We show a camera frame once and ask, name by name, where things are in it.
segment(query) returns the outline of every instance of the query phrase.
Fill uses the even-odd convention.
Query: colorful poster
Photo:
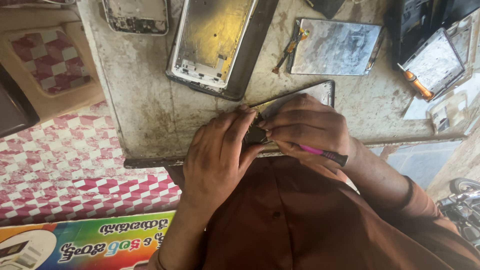
[[[0,270],[146,270],[174,214],[0,227]]]

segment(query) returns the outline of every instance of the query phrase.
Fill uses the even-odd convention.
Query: pink screwdriver
[[[322,157],[327,158],[329,160],[333,160],[336,163],[340,164],[340,166],[342,166],[342,167],[344,167],[347,164],[347,161],[348,161],[348,156],[340,155],[337,152],[325,151],[325,150],[313,148],[313,147],[306,146],[306,145],[300,145],[300,148],[302,148],[303,150],[305,150],[309,153],[322,156]]]

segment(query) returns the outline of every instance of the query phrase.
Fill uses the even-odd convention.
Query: hand
[[[283,105],[276,116],[260,122],[259,127],[268,130],[267,137],[277,142],[283,154],[305,164],[341,168],[334,161],[307,152],[299,145],[348,155],[349,159],[354,155],[345,117],[308,94]]]
[[[242,105],[197,131],[183,166],[185,191],[181,201],[211,215],[230,196],[264,149],[255,145],[241,153],[242,139],[255,116],[254,109]]]

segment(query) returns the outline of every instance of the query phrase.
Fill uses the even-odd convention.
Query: orange screwdriver
[[[417,90],[423,97],[423,99],[425,100],[430,100],[432,99],[435,94],[433,92],[431,92],[430,90],[428,90],[427,88],[425,88],[421,83],[420,81],[418,80],[418,78],[415,76],[415,74],[413,74],[411,71],[408,71],[408,70],[405,70],[402,65],[400,65],[399,63],[397,63],[397,65],[400,67],[400,69],[403,71],[403,75],[405,76],[405,78],[407,79],[407,81],[412,85],[412,87]]]

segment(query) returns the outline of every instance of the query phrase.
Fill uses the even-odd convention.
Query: dirty table surface
[[[240,102],[195,92],[165,76],[170,47],[182,0],[172,0],[170,31],[166,36],[113,32],[104,19],[101,0],[78,1],[100,83],[107,97],[123,154],[129,159],[181,160],[195,131]],[[386,1],[345,1],[335,20],[383,24]],[[373,146],[464,137],[478,115],[478,101],[470,106],[470,120],[434,136],[429,120],[403,120],[415,93],[401,73],[391,69],[389,35],[368,76],[325,76],[271,72],[291,37],[298,17],[324,19],[303,0],[281,0],[268,30],[243,102],[254,104],[302,86],[335,80],[335,105],[345,115],[350,134]]]

